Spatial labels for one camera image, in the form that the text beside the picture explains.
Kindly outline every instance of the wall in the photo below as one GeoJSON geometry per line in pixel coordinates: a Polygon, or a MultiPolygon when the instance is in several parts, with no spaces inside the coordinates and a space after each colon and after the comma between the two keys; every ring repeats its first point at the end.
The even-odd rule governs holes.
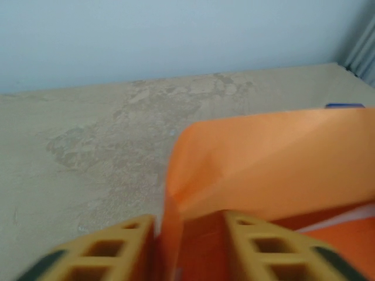
{"type": "Polygon", "coordinates": [[[0,92],[335,61],[371,0],[3,0],[0,92]]]}

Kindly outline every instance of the stained concrete surface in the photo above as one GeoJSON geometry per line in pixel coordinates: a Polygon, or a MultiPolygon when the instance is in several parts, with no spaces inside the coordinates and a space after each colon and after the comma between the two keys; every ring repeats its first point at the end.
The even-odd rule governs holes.
{"type": "Polygon", "coordinates": [[[375,105],[336,64],[0,95],[0,280],[56,244],[162,214],[168,157],[199,120],[375,105]]]}

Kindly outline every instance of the blue object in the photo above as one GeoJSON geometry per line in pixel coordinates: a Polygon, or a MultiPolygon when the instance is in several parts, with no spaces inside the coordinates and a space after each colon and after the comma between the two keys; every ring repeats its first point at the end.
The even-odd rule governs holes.
{"type": "Polygon", "coordinates": [[[364,108],[363,104],[340,104],[340,103],[331,103],[326,104],[325,108],[353,108],[353,107],[360,107],[364,108]]]}

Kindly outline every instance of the orange paper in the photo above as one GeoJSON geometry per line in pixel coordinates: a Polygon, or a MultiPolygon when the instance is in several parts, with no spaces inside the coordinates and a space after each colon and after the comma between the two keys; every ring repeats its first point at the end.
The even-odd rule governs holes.
{"type": "Polygon", "coordinates": [[[161,233],[166,279],[178,264],[188,221],[224,209],[270,221],[346,210],[374,199],[374,159],[371,108],[191,125],[178,139],[168,169],[161,233]]]}

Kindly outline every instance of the white radiator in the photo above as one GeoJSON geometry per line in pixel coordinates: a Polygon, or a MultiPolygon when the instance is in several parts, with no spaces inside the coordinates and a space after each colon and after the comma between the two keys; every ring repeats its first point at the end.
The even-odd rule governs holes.
{"type": "Polygon", "coordinates": [[[349,54],[344,66],[375,87],[375,15],[349,54]]]}

